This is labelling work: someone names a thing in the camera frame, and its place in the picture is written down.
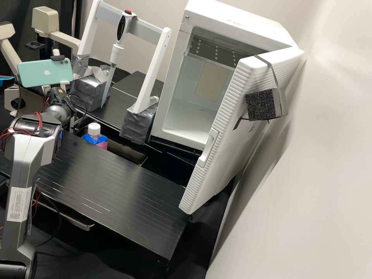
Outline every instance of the black ridged surface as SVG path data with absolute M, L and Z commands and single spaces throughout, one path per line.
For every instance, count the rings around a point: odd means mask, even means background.
M 10 174 L 2 155 L 0 172 Z M 167 259 L 189 219 L 182 186 L 69 133 L 37 176 L 51 198 Z

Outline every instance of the white mini fridge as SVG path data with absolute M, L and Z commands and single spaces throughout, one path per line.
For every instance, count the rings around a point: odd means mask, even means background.
M 277 22 L 214 0 L 187 4 L 151 130 L 153 139 L 202 151 L 180 203 L 193 213 L 220 192 L 246 160 L 258 121 L 245 95 L 285 90 L 303 51 Z

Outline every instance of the label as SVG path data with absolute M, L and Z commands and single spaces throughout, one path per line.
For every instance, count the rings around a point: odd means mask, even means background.
M 10 188 L 7 221 L 23 222 L 27 220 L 30 207 L 32 187 Z

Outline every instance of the mint green smartphone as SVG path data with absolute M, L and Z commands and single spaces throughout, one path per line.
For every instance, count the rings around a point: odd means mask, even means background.
M 57 84 L 61 81 L 72 81 L 71 61 L 37 60 L 18 64 L 19 77 L 24 87 Z

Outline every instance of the plastic bottle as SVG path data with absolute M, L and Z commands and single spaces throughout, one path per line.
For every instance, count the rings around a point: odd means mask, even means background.
M 109 139 L 106 136 L 101 135 L 101 125 L 98 123 L 90 123 L 88 125 L 88 133 L 81 138 L 91 144 L 107 150 L 107 143 Z

